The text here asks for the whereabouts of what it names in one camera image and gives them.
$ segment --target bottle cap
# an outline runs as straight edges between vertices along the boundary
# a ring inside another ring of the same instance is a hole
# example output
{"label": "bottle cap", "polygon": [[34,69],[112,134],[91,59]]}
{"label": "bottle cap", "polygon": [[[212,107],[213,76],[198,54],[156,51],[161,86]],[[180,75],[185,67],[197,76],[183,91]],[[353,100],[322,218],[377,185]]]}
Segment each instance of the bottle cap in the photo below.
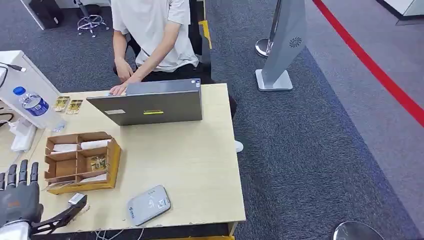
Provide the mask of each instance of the bottle cap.
{"label": "bottle cap", "polygon": [[18,87],[16,87],[15,89],[13,89],[13,93],[14,93],[15,95],[18,95],[18,96],[20,96],[20,95],[24,94],[26,91],[27,91],[27,90],[25,90],[25,88],[23,88],[23,87],[21,87],[21,86],[18,86]]}

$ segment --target person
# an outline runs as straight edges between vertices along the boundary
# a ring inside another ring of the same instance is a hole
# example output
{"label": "person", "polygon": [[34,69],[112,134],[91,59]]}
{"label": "person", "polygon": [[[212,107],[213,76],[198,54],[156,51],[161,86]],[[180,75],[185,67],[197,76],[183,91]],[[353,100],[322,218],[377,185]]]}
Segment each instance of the person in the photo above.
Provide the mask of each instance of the person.
{"label": "person", "polygon": [[[111,0],[113,52],[116,73],[121,84],[112,87],[112,95],[121,95],[128,84],[137,82],[200,78],[201,84],[215,83],[198,71],[199,59],[189,39],[189,0]],[[126,34],[141,47],[133,71],[125,60]],[[231,116],[237,103],[229,97]],[[237,152],[243,144],[235,141]]]}

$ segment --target robotic hand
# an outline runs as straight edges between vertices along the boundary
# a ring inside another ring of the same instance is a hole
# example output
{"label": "robotic hand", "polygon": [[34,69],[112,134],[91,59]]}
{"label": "robotic hand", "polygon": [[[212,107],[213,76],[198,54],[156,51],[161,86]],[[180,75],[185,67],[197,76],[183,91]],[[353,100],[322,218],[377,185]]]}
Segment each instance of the robotic hand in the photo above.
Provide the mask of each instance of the robotic hand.
{"label": "robotic hand", "polygon": [[87,204],[85,195],[76,204],[57,216],[40,222],[43,205],[40,204],[40,187],[38,184],[39,163],[31,167],[29,184],[27,184],[28,160],[20,164],[19,180],[16,183],[17,165],[10,166],[5,186],[5,173],[0,173],[0,239],[27,240],[30,235],[50,231],[66,226]]}

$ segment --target gray device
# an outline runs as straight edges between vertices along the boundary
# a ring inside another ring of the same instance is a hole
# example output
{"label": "gray device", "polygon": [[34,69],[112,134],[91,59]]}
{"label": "gray device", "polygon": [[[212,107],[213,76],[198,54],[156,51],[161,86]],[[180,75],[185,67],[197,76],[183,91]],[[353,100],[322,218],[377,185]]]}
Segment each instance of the gray device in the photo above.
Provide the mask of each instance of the gray device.
{"label": "gray device", "polygon": [[202,120],[200,78],[130,83],[126,95],[87,97],[119,126]]}
{"label": "gray device", "polygon": [[129,219],[134,226],[153,219],[171,208],[164,186],[157,185],[154,188],[132,198],[127,205]]}

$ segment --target gray laptop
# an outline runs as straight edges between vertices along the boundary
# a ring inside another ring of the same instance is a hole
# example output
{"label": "gray laptop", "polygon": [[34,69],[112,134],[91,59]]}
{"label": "gray laptop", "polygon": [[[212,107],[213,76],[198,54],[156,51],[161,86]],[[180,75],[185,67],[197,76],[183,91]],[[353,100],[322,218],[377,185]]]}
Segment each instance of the gray laptop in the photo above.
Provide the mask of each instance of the gray laptop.
{"label": "gray laptop", "polygon": [[199,78],[130,83],[126,95],[87,101],[120,126],[202,120]]}

